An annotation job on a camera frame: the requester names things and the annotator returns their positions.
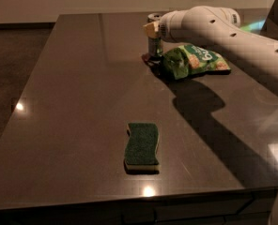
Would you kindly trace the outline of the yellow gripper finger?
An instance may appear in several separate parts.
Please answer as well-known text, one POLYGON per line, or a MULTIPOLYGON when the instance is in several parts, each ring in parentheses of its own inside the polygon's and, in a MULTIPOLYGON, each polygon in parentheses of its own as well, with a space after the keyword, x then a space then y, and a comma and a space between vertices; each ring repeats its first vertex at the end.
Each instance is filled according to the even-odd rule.
POLYGON ((145 24, 143 28, 149 38, 158 38, 160 36, 158 22, 149 22, 145 24))

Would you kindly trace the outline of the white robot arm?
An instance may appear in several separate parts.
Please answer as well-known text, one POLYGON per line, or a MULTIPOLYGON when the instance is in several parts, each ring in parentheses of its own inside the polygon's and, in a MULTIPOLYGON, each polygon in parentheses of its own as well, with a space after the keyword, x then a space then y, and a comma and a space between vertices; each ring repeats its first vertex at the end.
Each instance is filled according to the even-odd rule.
MULTIPOLYGON (((172 11, 145 24, 144 31, 150 39, 179 45, 171 51, 176 56, 174 61, 159 66, 162 77, 180 80, 206 73, 190 53, 197 48, 206 51, 205 63, 217 53, 278 98, 278 40, 240 30, 237 11, 226 7, 172 11)), ((240 178, 261 172, 278 179, 278 167, 268 164, 212 117, 211 113, 224 103, 204 84, 191 81, 184 89, 178 89, 175 103, 204 142, 240 178)), ((278 225, 278 194, 268 225, 278 225)))

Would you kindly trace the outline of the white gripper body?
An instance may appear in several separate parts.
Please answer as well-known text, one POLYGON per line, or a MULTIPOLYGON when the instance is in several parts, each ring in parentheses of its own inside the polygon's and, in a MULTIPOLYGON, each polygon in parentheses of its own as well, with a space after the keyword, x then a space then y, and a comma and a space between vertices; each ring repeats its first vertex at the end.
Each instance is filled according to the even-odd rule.
POLYGON ((164 14, 159 21, 161 39, 165 42, 177 43, 182 39, 182 20, 186 11, 172 11, 164 14))

